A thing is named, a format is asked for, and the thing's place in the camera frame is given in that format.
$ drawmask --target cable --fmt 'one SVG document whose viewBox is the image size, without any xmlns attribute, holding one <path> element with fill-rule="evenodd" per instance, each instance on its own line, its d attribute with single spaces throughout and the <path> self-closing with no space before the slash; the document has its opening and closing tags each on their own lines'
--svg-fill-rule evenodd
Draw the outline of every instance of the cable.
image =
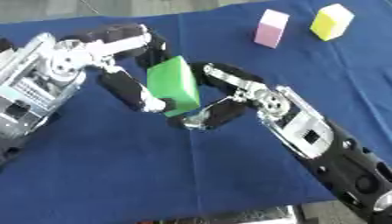
<svg viewBox="0 0 392 224">
<path fill-rule="evenodd" d="M 90 3 L 88 3 L 86 0 L 80 0 L 81 2 L 83 2 L 93 13 L 102 16 L 102 14 L 96 9 L 94 8 Z"/>
</svg>

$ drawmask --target bolt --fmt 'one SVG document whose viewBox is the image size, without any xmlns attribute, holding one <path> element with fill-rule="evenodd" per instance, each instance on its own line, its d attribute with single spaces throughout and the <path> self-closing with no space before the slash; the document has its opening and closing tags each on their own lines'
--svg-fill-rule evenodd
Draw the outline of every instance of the bolt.
<svg viewBox="0 0 392 224">
<path fill-rule="evenodd" d="M 351 142 L 350 142 L 350 141 L 348 141 L 348 140 L 343 142 L 343 148 L 344 148 L 344 149 L 348 149 L 348 148 L 350 148 L 350 147 L 351 147 L 351 145 L 352 145 L 352 144 L 351 144 Z"/>
</svg>

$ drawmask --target blue tablecloth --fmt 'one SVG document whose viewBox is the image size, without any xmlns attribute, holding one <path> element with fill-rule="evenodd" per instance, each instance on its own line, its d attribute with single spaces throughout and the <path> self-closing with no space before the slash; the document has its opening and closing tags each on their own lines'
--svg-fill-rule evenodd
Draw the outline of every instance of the blue tablecloth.
<svg viewBox="0 0 392 224">
<path fill-rule="evenodd" d="M 249 3 L 161 17 L 86 17 L 2 24 L 24 45 L 101 25 L 141 22 L 189 61 L 227 62 L 268 84 L 290 85 L 316 109 L 392 163 L 392 8 L 341 0 L 356 15 L 342 38 L 309 31 L 328 0 Z M 290 14 L 276 50 L 252 42 L 265 9 Z M 122 63 L 141 80 L 132 60 Z M 0 175 L 2 223 L 129 223 L 330 200 L 326 191 L 256 119 L 254 111 L 210 132 L 168 127 L 162 115 L 133 113 L 95 83 L 61 110 Z M 202 88 L 203 102 L 221 95 Z"/>
</svg>

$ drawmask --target robotic arm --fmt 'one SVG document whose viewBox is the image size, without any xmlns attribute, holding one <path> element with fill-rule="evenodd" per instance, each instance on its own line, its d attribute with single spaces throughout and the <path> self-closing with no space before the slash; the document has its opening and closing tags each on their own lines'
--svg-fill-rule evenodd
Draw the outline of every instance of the robotic arm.
<svg viewBox="0 0 392 224">
<path fill-rule="evenodd" d="M 214 129 L 240 115 L 243 106 L 251 107 L 289 152 L 359 217 L 392 223 L 392 172 L 370 149 L 289 87 L 269 89 L 257 76 L 222 64 L 196 67 L 207 85 L 215 81 L 229 96 L 184 118 L 186 128 Z"/>
<path fill-rule="evenodd" d="M 132 94 L 132 103 L 140 102 L 137 106 L 142 111 L 164 109 L 164 101 L 151 97 L 116 65 L 116 59 L 128 56 L 152 63 L 151 52 L 161 51 L 165 43 L 160 40 L 140 24 L 105 27 L 61 41 L 41 33 L 17 50 L 0 39 L 0 165 L 14 158 L 26 137 L 76 93 L 87 77 L 86 67 L 103 70 L 104 81 L 129 77 L 125 84 L 138 91 Z"/>
</svg>

